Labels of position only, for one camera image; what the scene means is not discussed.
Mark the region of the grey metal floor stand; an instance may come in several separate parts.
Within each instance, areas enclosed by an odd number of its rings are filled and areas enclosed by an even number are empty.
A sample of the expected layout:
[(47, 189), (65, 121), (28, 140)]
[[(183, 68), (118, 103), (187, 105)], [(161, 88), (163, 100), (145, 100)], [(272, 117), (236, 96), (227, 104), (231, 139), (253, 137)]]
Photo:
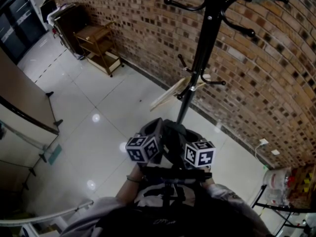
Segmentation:
[(0, 120), (0, 193), (28, 190), (35, 167), (53, 154), (51, 145), (37, 142)]

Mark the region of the black glass door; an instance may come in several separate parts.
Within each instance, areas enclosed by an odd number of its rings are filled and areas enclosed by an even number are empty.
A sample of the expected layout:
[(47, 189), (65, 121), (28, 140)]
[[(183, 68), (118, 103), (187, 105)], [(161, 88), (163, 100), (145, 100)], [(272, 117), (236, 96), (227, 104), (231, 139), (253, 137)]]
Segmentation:
[(0, 48), (14, 64), (46, 33), (31, 0), (0, 0)]

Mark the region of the person's left forearm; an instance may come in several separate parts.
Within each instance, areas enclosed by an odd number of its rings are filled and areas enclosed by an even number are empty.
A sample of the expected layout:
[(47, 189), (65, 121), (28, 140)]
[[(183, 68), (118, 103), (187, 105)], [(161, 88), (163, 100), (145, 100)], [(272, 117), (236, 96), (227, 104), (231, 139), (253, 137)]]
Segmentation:
[[(137, 164), (134, 166), (129, 175), (137, 179), (143, 179), (143, 173), (141, 172), (141, 169)], [(137, 197), (140, 184), (141, 183), (130, 182), (126, 179), (126, 181), (118, 191), (116, 198), (124, 204), (133, 203)]]

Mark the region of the wooden shelf trolley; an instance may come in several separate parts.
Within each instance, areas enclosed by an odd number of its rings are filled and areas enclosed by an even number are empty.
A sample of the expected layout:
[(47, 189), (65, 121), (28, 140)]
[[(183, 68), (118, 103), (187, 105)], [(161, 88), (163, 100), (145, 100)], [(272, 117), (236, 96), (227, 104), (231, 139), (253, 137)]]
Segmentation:
[(93, 66), (113, 77), (114, 71), (122, 65), (121, 57), (114, 42), (111, 26), (113, 21), (104, 26), (86, 25), (74, 36), (83, 50), (84, 57)]

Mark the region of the black chest mount bar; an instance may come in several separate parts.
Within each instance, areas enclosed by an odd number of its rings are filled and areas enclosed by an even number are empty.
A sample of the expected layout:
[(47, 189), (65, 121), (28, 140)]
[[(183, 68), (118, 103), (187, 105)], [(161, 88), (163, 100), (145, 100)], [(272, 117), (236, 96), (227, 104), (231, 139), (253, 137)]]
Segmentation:
[(200, 169), (176, 169), (160, 167), (142, 167), (141, 172), (148, 181), (160, 181), (163, 183), (193, 184), (203, 183), (212, 178), (211, 172)]

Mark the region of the black wall bin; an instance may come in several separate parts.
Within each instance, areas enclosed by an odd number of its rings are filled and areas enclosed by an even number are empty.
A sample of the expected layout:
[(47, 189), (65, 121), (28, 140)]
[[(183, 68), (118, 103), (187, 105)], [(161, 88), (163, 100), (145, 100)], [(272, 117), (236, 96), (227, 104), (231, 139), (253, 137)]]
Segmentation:
[(57, 9), (56, 2), (55, 0), (44, 0), (39, 9), (42, 16), (42, 21), (47, 23), (48, 15)]

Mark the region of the person's right forearm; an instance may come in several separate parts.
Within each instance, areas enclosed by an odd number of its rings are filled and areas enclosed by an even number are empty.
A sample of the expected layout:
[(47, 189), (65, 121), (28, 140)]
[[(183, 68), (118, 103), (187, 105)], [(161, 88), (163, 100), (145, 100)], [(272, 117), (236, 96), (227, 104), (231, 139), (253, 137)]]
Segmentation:
[[(200, 168), (201, 170), (203, 170), (205, 173), (210, 173), (211, 172), (211, 168), (209, 166), (204, 166)], [(205, 189), (208, 189), (211, 185), (215, 184), (214, 180), (212, 177), (206, 179), (204, 182), (201, 183), (201, 186)]]

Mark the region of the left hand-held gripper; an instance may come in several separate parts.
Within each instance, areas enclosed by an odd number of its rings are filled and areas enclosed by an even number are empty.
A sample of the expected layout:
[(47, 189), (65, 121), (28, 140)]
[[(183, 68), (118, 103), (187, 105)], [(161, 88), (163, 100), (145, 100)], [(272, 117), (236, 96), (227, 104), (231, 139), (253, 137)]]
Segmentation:
[(145, 164), (160, 164), (163, 146), (162, 137), (163, 119), (157, 118), (144, 125), (138, 133), (129, 138), (125, 149), (131, 161)]

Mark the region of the wooden clothes hanger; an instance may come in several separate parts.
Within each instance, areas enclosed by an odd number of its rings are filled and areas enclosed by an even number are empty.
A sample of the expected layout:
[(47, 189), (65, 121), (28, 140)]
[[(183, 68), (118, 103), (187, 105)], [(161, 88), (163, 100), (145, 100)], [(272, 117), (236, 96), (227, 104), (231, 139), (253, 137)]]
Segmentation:
[(195, 92), (198, 88), (201, 86), (204, 86), (206, 83), (199, 78), (197, 80), (196, 86), (189, 86), (191, 77), (184, 77), (177, 81), (173, 86), (171, 86), (164, 94), (162, 94), (160, 97), (158, 97), (156, 100), (154, 100), (150, 104), (150, 112), (152, 112), (157, 107), (164, 105), (165, 103), (169, 102), (173, 99), (179, 99), (178, 96), (187, 88), (189, 87), (189, 90), (192, 89), (193, 92)]

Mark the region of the black partition foot stand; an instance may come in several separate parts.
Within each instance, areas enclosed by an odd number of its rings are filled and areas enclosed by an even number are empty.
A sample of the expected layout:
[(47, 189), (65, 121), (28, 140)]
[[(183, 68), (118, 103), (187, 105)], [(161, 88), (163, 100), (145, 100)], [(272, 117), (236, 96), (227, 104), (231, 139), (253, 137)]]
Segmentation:
[(54, 118), (54, 125), (58, 128), (62, 123), (63, 123), (63, 119), (57, 119), (56, 117), (55, 117), (55, 113), (54, 113), (54, 110), (53, 110), (53, 106), (52, 106), (52, 103), (51, 103), (51, 100), (50, 100), (50, 98), (51, 98), (51, 96), (54, 94), (54, 92), (53, 91), (51, 91), (51, 92), (47, 92), (46, 93), (46, 96), (48, 97), (48, 100), (49, 100), (49, 104), (50, 104), (50, 107), (51, 107), (51, 109), (52, 109), (52, 114), (53, 114), (53, 118)]

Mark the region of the dark wooden cabinet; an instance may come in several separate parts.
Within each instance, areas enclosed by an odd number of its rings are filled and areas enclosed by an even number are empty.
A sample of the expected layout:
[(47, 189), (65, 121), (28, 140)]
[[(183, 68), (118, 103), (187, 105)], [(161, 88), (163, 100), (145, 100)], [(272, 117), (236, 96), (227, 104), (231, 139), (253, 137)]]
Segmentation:
[(79, 60), (83, 50), (75, 37), (88, 23), (88, 16), (83, 7), (77, 3), (65, 4), (50, 15), (53, 27), (66, 48)]

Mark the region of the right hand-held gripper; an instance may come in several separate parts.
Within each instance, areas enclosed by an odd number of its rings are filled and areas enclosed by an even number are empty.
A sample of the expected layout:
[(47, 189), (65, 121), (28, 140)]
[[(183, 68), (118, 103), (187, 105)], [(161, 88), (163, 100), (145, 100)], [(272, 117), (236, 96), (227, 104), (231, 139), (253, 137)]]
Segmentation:
[(200, 134), (186, 129), (180, 135), (183, 148), (182, 158), (187, 168), (210, 167), (216, 156), (216, 148), (211, 141), (207, 141)]

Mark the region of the clear plastic water jug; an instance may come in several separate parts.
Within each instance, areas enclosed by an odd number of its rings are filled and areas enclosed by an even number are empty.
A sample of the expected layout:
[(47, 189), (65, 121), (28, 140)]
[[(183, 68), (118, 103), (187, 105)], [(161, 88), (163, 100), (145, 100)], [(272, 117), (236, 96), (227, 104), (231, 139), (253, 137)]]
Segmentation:
[(265, 199), (275, 206), (287, 207), (291, 178), (291, 169), (282, 168), (268, 170), (263, 177), (263, 185), (266, 186)]

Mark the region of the white rail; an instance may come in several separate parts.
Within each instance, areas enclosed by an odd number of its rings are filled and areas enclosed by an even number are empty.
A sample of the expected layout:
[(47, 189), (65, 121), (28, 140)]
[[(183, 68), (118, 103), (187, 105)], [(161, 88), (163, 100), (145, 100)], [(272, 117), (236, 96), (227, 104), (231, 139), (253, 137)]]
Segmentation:
[(16, 226), (22, 226), (24, 224), (35, 224), (40, 222), (46, 222), (50, 221), (52, 219), (55, 219), (60, 216), (64, 216), (73, 212), (77, 212), (80, 209), (87, 207), (89, 205), (94, 204), (93, 200), (90, 200), (86, 203), (83, 203), (81, 205), (78, 205), (77, 207), (72, 207), (67, 210), (63, 210), (57, 213), (52, 213), (44, 216), (34, 217), (34, 218), (28, 218), (28, 219), (19, 219), (19, 220), (0, 220), (0, 227), (16, 227)]

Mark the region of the black coat rack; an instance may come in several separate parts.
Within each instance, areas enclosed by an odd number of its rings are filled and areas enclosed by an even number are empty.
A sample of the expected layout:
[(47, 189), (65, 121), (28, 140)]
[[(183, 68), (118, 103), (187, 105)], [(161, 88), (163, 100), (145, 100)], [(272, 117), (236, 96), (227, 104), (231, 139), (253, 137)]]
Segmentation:
[[(187, 11), (199, 11), (205, 9), (203, 23), (201, 27), (200, 37), (198, 40), (197, 50), (193, 62), (192, 69), (188, 69), (181, 55), (178, 55), (185, 70), (191, 73), (191, 79), (186, 88), (177, 96), (177, 99), (182, 101), (182, 105), (177, 117), (177, 124), (181, 124), (187, 113), (189, 105), (195, 94), (198, 80), (200, 79), (203, 83), (208, 85), (225, 85), (225, 81), (210, 81), (203, 77), (206, 65), (209, 61), (211, 52), (216, 42), (216, 38), (220, 29), (222, 22), (225, 22), (226, 25), (231, 27), (234, 30), (237, 30), (248, 37), (254, 37), (255, 32), (253, 29), (244, 28), (242, 26), (235, 25), (228, 21), (225, 16), (226, 10), (234, 2), (238, 0), (204, 0), (203, 3), (199, 6), (185, 6), (174, 0), (164, 0), (164, 3), (171, 5), (173, 7), (178, 7)], [(289, 0), (276, 0), (281, 1), (285, 4), (289, 3)]]

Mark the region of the brown partition board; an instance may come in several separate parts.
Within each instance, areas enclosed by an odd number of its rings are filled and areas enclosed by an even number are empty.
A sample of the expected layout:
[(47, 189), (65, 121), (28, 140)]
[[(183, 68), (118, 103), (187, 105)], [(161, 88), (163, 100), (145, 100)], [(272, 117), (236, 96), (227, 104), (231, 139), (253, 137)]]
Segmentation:
[(0, 48), (0, 104), (40, 128), (59, 134), (50, 99)]

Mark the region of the cardboard box with yellow tags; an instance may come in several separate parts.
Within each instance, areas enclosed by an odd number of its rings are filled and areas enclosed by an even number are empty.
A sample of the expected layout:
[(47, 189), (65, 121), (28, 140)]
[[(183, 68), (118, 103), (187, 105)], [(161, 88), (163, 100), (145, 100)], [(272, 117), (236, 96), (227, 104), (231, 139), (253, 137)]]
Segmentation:
[(292, 206), (310, 209), (316, 200), (316, 164), (308, 164), (292, 170), (288, 200)]

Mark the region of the dark green backpack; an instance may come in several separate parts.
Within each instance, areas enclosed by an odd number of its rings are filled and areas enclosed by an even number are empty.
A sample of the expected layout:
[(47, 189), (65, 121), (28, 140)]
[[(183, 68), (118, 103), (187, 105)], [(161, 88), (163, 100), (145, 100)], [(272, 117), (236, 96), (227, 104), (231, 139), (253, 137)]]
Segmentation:
[(161, 135), (161, 142), (168, 149), (166, 158), (176, 167), (186, 169), (188, 163), (184, 160), (185, 146), (198, 141), (200, 135), (169, 119), (163, 121)]

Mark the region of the black folding side table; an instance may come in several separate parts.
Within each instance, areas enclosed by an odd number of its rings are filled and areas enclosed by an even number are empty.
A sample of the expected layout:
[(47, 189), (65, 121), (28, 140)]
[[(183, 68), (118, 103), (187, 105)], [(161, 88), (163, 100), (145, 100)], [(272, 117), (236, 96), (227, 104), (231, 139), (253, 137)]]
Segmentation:
[(251, 207), (273, 237), (316, 237), (316, 209), (298, 209), (263, 185)]

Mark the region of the person's grey jacket torso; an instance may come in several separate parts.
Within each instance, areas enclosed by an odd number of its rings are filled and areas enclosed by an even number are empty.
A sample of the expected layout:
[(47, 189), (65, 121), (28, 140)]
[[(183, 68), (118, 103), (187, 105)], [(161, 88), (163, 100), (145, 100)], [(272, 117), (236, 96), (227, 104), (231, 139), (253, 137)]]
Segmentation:
[(99, 199), (60, 237), (273, 237), (259, 215), (220, 184), (173, 185), (169, 205), (163, 184), (141, 190), (132, 204)]

